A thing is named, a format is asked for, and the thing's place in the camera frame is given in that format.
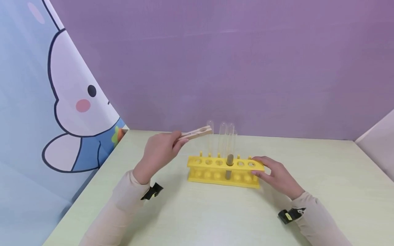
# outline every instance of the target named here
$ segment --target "sleeve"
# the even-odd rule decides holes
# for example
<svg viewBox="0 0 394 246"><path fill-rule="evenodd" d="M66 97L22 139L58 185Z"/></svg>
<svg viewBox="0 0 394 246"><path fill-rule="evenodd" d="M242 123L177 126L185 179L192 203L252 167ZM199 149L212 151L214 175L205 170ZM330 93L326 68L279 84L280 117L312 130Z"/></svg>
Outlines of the sleeve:
<svg viewBox="0 0 394 246"><path fill-rule="evenodd" d="M134 214L143 205L141 198L150 184L141 185L132 174L124 174L111 198L87 229L80 246L117 246L121 243Z"/></svg>
<svg viewBox="0 0 394 246"><path fill-rule="evenodd" d="M317 198L304 192L291 203L292 208L300 209L299 212L303 214L296 223L313 246L352 245Z"/></svg>

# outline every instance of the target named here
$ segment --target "light green table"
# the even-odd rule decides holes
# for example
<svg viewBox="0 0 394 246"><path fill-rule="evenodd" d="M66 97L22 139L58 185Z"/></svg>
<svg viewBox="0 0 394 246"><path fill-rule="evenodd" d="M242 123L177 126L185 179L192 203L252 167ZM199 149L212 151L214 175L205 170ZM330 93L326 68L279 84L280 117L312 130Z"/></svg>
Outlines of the light green table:
<svg viewBox="0 0 394 246"><path fill-rule="evenodd" d="M155 133L127 132L44 246L78 245ZM238 136L237 146L241 158L267 155L284 163L354 245L394 245L394 183L355 143ZM145 203L123 245L308 245L295 223L285 226L277 218L289 203L266 184L257 190L187 182L187 158L200 150L206 150L205 137L190 141L154 176L152 184L164 190Z"/></svg>

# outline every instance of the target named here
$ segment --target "cartoon rabbit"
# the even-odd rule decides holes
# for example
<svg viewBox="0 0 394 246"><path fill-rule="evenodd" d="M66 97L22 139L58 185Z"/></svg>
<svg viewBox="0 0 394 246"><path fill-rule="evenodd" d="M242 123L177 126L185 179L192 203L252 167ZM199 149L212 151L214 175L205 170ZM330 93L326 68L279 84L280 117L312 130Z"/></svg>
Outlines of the cartoon rabbit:
<svg viewBox="0 0 394 246"><path fill-rule="evenodd" d="M64 134L43 149L48 167L59 172L99 168L123 136L125 125L97 84L48 0L43 0L58 28L49 48L48 77L54 113Z"/></svg>

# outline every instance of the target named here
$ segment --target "test tube rack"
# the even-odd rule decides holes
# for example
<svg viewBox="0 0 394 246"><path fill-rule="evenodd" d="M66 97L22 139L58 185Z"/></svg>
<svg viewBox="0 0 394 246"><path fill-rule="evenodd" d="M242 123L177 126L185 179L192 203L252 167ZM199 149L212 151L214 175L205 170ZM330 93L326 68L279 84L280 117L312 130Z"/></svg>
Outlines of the test tube rack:
<svg viewBox="0 0 394 246"><path fill-rule="evenodd" d="M200 156L189 156L188 181L256 189L260 187L258 178L251 174L251 171L264 171L261 163L252 160L250 156L248 159L240 159L240 155L234 158L231 166L227 165L226 161L227 159L221 158L220 154L217 157L211 157L211 154L203 157L202 151ZM226 171L231 171L230 179L226 179Z"/></svg>

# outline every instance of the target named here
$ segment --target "wrist strap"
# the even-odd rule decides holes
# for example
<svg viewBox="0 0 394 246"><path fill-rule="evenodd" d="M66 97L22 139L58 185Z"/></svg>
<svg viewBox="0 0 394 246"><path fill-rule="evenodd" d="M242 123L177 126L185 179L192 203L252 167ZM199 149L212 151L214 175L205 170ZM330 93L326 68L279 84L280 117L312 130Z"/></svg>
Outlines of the wrist strap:
<svg viewBox="0 0 394 246"><path fill-rule="evenodd" d="M301 218L301 216L304 214L305 208L293 208L290 209L289 211L287 210L282 210L279 212L278 216L281 219L281 221L287 225L288 223Z"/></svg>
<svg viewBox="0 0 394 246"><path fill-rule="evenodd" d="M154 183L153 187L149 187L149 190L145 195L141 198L141 200L150 200L152 196L158 196L160 191L163 189L158 183Z"/></svg>

